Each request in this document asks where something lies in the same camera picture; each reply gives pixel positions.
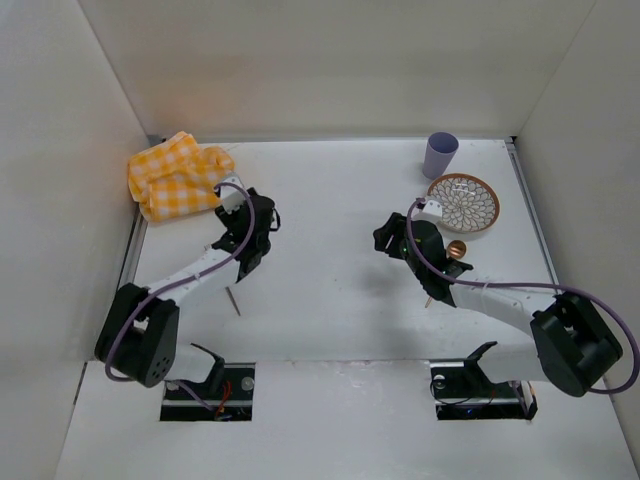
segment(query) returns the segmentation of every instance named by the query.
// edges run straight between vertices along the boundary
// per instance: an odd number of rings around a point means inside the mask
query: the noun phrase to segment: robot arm
[[[435,226],[440,212],[438,202],[428,200],[422,212],[413,218],[414,236],[421,253],[450,277],[490,282],[476,275],[473,266],[447,257]],[[570,293],[553,295],[453,284],[431,272],[415,255],[406,238],[406,222],[405,216],[393,213],[374,232],[375,249],[404,260],[435,300],[484,313],[523,331],[533,340],[519,347],[485,343],[467,358],[436,361],[432,366],[455,364],[456,369],[473,377],[479,389],[508,380],[546,380],[579,397],[622,356],[622,347],[589,300]]]
[[[235,174],[223,181],[242,187]],[[227,231],[202,257],[173,275],[144,288],[129,283],[116,292],[96,344],[95,354],[99,360],[106,362],[118,332],[149,292],[195,277],[193,281],[159,294],[140,311],[137,323],[131,325],[117,347],[112,365],[146,387],[153,387],[161,381],[187,380],[198,384],[201,391],[217,390],[224,359],[199,345],[177,344],[180,306],[196,289],[214,292],[239,282],[269,253],[269,233],[279,229],[280,217],[273,200],[258,195],[253,188],[248,190],[248,194],[255,224],[242,252],[224,266],[202,274],[228,259],[249,230],[251,217],[245,198],[236,189],[223,186],[219,192],[221,206],[216,208],[215,214]]]

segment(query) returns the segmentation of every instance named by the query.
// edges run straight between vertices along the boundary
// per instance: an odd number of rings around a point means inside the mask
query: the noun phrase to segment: yellow gingham towel
[[[180,132],[129,159],[129,190],[144,217],[159,222],[217,207],[213,187],[234,167],[222,148],[203,150]]]

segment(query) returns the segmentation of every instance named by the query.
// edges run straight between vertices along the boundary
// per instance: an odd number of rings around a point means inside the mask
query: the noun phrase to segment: decorative bowl
[[[480,232],[493,225],[500,215],[500,202],[493,189],[466,173],[437,178],[427,195],[442,205],[442,225],[456,232]]]

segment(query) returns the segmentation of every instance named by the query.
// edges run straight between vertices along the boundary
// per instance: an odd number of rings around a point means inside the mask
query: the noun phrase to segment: lavender plastic cup
[[[458,151],[458,139],[447,132],[434,133],[427,141],[422,174],[429,180],[442,176]]]

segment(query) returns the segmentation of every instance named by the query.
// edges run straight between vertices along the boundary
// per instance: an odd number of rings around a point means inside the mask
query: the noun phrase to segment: purple cable
[[[579,288],[567,287],[565,285],[555,285],[553,283],[537,283],[537,282],[507,282],[507,283],[504,283],[504,282],[489,282],[489,283],[471,282],[469,280],[458,280],[457,278],[454,278],[454,277],[451,277],[449,275],[446,275],[446,274],[442,273],[436,267],[431,265],[429,263],[429,261],[424,257],[424,255],[422,255],[422,252],[418,248],[418,244],[416,243],[416,240],[413,237],[413,228],[411,226],[411,223],[412,223],[411,217],[412,217],[413,211],[416,209],[416,207],[418,205],[420,205],[420,204],[423,204],[423,203],[426,203],[426,200],[424,198],[419,197],[419,198],[416,199],[415,202],[413,202],[411,204],[411,207],[409,208],[409,211],[407,212],[407,234],[408,234],[408,237],[409,237],[409,244],[411,245],[411,248],[413,249],[413,252],[418,256],[418,258],[425,265],[425,267],[427,267],[432,273],[435,273],[436,275],[438,275],[443,280],[446,280],[447,282],[457,283],[459,285],[466,285],[468,287],[479,287],[479,288],[547,288],[547,289],[551,289],[551,290],[563,290],[565,292],[574,293],[576,295],[580,295],[581,297],[589,299],[590,301],[592,301],[596,305],[600,306],[605,312],[607,312],[611,316],[611,318],[613,318],[615,320],[615,322],[620,326],[620,328],[624,332],[625,336],[627,337],[627,340],[629,341],[629,345],[631,346],[631,351],[633,352],[633,368],[631,370],[631,375],[629,376],[629,379],[626,382],[624,382],[619,387],[615,387],[615,388],[604,389],[604,390],[597,389],[597,388],[591,388],[591,389],[589,389],[589,391],[592,392],[592,393],[599,393],[599,394],[603,394],[603,395],[622,393],[624,391],[629,390],[633,386],[633,384],[636,383],[636,380],[638,379],[638,373],[640,373],[640,350],[638,349],[638,344],[636,342],[636,339],[633,337],[633,333],[631,333],[631,329],[629,329],[629,326],[624,322],[624,320],[622,320],[620,315],[618,315],[613,310],[613,308],[611,308],[609,305],[607,305],[602,300],[600,300],[599,298],[597,298],[596,296],[592,295],[589,292],[586,292],[586,291],[581,290]]]
[[[177,385],[178,387],[183,389],[185,392],[187,392],[191,396],[191,398],[193,398],[196,402],[198,402],[200,405],[202,405],[204,408],[206,408],[210,412],[213,412],[215,410],[211,405],[209,405],[207,402],[202,400],[198,396],[198,394],[196,392],[194,392],[191,389],[191,387],[189,385],[187,385],[186,383],[184,383],[182,380],[171,380],[171,383],[173,383],[174,385]]]
[[[237,186],[237,185],[235,185],[233,183],[230,183],[230,182],[219,183],[219,184],[217,184],[215,186],[214,189],[219,189],[220,187],[233,187],[236,190],[238,190],[242,194],[244,199],[246,200],[247,205],[249,206],[249,229],[247,230],[247,235],[244,237],[244,240],[242,240],[242,243],[240,245],[238,245],[238,248],[236,248],[230,256],[228,256],[227,258],[225,258],[221,262],[218,262],[218,263],[216,263],[215,265],[213,265],[213,266],[211,266],[209,268],[205,268],[203,271],[201,271],[198,274],[194,274],[194,275],[191,275],[189,277],[185,277],[185,278],[183,278],[181,280],[177,280],[177,281],[175,281],[173,283],[170,283],[168,285],[165,285],[164,287],[159,288],[155,292],[149,293],[149,295],[147,295],[145,297],[145,299],[142,300],[138,304],[138,306],[133,310],[133,312],[131,312],[131,315],[129,315],[129,318],[127,318],[127,321],[124,322],[124,325],[122,325],[122,328],[118,332],[118,335],[116,335],[116,338],[113,341],[113,344],[111,345],[111,349],[109,350],[109,353],[107,354],[107,358],[106,358],[106,360],[104,362],[104,371],[107,374],[107,377],[109,377],[114,382],[132,382],[133,381],[129,377],[118,377],[118,376],[114,375],[113,372],[111,371],[111,367],[112,367],[112,364],[113,364],[113,357],[115,356],[115,353],[118,350],[118,347],[120,347],[120,344],[122,343],[122,339],[124,338],[125,334],[127,333],[127,330],[129,330],[129,328],[133,324],[133,322],[136,319],[136,317],[138,316],[138,314],[142,311],[142,309],[144,307],[146,307],[149,304],[149,302],[151,302],[158,295],[161,295],[164,292],[167,292],[167,291],[172,290],[174,288],[177,288],[177,287],[180,287],[180,286],[185,285],[187,283],[190,283],[190,282],[194,281],[196,278],[200,278],[200,277],[204,277],[205,275],[209,275],[210,273],[212,273],[212,272],[224,267],[227,263],[231,262],[238,255],[240,255],[242,250],[244,250],[244,248],[249,243],[249,240],[251,239],[251,235],[253,235],[253,229],[254,229],[255,224],[256,224],[256,212],[255,212],[255,210],[253,208],[253,204],[251,203],[251,197],[241,187],[239,187],[239,186]],[[180,382],[180,384],[178,384],[178,385],[181,388],[184,388],[186,386],[186,385],[182,384],[182,382]],[[195,395],[193,390],[191,390],[191,391],[190,390],[191,389],[189,389],[188,387],[185,388],[185,391],[187,393],[189,393],[192,397],[194,397],[194,399],[196,401],[199,401],[200,403],[204,403],[204,401],[202,399],[198,398]]]

